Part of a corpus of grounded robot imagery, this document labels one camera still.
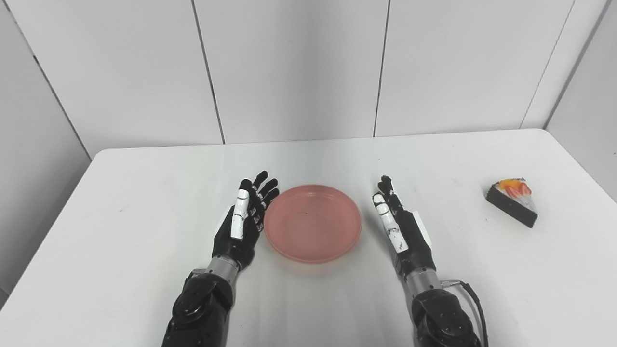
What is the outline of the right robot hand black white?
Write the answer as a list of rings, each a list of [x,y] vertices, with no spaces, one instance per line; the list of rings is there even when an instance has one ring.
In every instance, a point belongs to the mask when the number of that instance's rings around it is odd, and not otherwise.
[[[372,197],[373,206],[394,249],[397,273],[405,278],[417,269],[437,270],[419,214],[403,207],[389,176],[381,176],[377,188],[379,191]]]

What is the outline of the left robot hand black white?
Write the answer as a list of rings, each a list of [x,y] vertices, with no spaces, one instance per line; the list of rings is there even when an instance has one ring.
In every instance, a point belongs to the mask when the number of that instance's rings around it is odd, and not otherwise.
[[[279,194],[278,180],[268,171],[261,171],[253,180],[242,180],[214,237],[212,257],[233,261],[239,271],[245,270],[255,257],[265,213]]]

